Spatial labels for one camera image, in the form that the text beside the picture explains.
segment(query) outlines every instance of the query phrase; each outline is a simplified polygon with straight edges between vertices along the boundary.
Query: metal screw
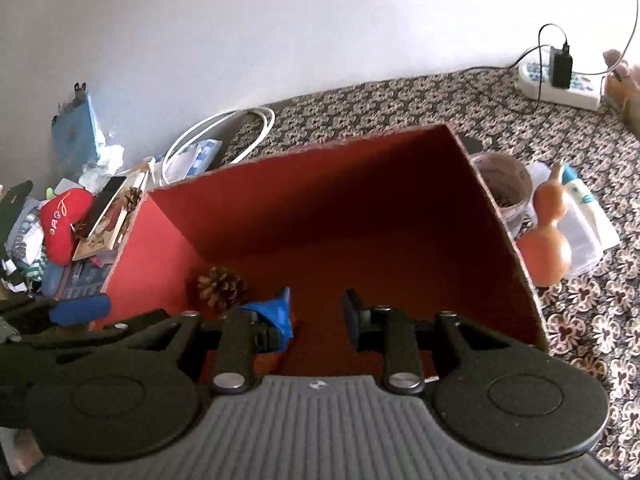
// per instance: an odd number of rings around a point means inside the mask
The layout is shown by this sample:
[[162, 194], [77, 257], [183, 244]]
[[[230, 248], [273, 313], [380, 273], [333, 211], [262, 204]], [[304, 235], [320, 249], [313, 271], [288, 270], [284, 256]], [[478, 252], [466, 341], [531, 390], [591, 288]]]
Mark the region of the metal screw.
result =
[[213, 383], [219, 388], [235, 390], [244, 384], [244, 377], [235, 372], [224, 372], [213, 378]]
[[398, 372], [389, 377], [389, 384], [401, 390], [410, 390], [420, 385], [420, 377], [411, 372]]

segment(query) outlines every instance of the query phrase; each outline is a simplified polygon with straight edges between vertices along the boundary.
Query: black phone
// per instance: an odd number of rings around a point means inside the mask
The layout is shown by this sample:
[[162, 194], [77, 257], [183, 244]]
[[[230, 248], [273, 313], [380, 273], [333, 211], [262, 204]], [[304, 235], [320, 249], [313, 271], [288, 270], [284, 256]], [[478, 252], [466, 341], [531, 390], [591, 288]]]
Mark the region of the black phone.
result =
[[89, 209], [89, 212], [80, 222], [82, 229], [79, 231], [79, 235], [82, 238], [88, 238], [94, 233], [100, 218], [102, 218], [102, 215], [107, 211], [111, 202], [116, 198], [116, 195], [120, 192], [126, 181], [126, 176], [112, 176], [102, 191], [98, 193], [91, 209]]

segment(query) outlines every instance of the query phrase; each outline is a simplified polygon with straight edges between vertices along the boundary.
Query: white wall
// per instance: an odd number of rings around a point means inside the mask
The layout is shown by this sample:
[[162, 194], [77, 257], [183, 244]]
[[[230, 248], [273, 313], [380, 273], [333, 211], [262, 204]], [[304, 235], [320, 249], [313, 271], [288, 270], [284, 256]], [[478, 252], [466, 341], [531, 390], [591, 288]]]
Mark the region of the white wall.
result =
[[546, 22], [569, 35], [575, 70], [602, 69], [634, 11], [635, 0], [0, 0], [0, 182], [54, 184], [50, 119], [75, 81], [133, 162], [217, 110], [510, 62]]

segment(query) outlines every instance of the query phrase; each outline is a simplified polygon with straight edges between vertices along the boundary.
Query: white cable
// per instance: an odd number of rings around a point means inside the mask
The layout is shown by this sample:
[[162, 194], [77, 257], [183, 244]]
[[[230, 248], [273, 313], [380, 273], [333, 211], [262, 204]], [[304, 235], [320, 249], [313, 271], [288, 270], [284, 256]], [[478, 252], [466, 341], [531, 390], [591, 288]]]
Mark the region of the white cable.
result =
[[[169, 151], [166, 152], [166, 155], [164, 156], [164, 159], [162, 160], [162, 165], [161, 165], [161, 177], [160, 177], [160, 183], [159, 183], [160, 186], [166, 186], [167, 184], [172, 184], [171, 182], [169, 182], [166, 172], [169, 166], [171, 166], [171, 164], [175, 160], [175, 157], [180, 155], [184, 150], [186, 150], [196, 140], [198, 140], [200, 137], [202, 137], [212, 128], [218, 126], [220, 123], [223, 123], [227, 119], [230, 119], [231, 117], [235, 117], [236, 115], [242, 114], [242, 113], [251, 113], [260, 117], [262, 119], [262, 131], [260, 132], [260, 135], [258, 136], [258, 138], [255, 139], [254, 142], [252, 142], [251, 145], [244, 150], [244, 152], [236, 156], [236, 158], [232, 160], [231, 163], [237, 164], [238, 162], [243, 160], [247, 155], [249, 155], [249, 153], [251, 153], [255, 149], [255, 147], [258, 146], [258, 144], [260, 144], [267, 135], [269, 135], [269, 132], [273, 128], [273, 123], [276, 120], [276, 114], [271, 108], [256, 107], [256, 108], [247, 108], [247, 110], [230, 110], [228, 112], [220, 112], [218, 114], [214, 114], [212, 116], [207, 117], [206, 119], [201, 120], [197, 124], [194, 124], [191, 128], [189, 128], [186, 132], [184, 132], [180, 137], [178, 137], [176, 141], [169, 148]], [[189, 138], [189, 140], [183, 143], [180, 146], [180, 148], [176, 150], [176, 147], [178, 146], [178, 144], [180, 144], [182, 140], [186, 136], [188, 136], [191, 132], [198, 129], [203, 124], [206, 124], [209, 121], [212, 121], [213, 119], [217, 119], [218, 117], [222, 117], [222, 118], [218, 119], [213, 124], [210, 124], [209, 126], [204, 128], [200, 133], [197, 133], [193, 137]]]
[[638, 26], [638, 13], [640, 12], [640, 1], [636, 0], [636, 21], [634, 22], [634, 28], [631, 30], [631, 36], [629, 37], [629, 41], [626, 42], [626, 46], [625, 49], [622, 51], [622, 54], [620, 54], [620, 57], [618, 58], [618, 60], [611, 65], [609, 68], [607, 68], [604, 72], [576, 72], [578, 75], [607, 75], [611, 72], [613, 72], [615, 69], [618, 68], [618, 65], [620, 63], [622, 63], [622, 60], [625, 58], [625, 54], [626, 54], [626, 50], [629, 48], [629, 45], [631, 44], [631, 40], [634, 38], [634, 34], [636, 33], [636, 27]]

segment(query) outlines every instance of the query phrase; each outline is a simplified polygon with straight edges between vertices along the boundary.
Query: gray ribbed surface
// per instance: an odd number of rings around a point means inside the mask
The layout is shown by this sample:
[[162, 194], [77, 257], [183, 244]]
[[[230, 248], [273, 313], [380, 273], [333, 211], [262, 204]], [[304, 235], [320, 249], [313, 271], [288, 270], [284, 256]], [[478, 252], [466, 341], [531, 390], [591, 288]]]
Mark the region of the gray ribbed surface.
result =
[[266, 377], [220, 397], [174, 446], [133, 462], [45, 459], [28, 480], [591, 480], [617, 478], [590, 455], [516, 466], [457, 444], [424, 403], [380, 390], [372, 377]]

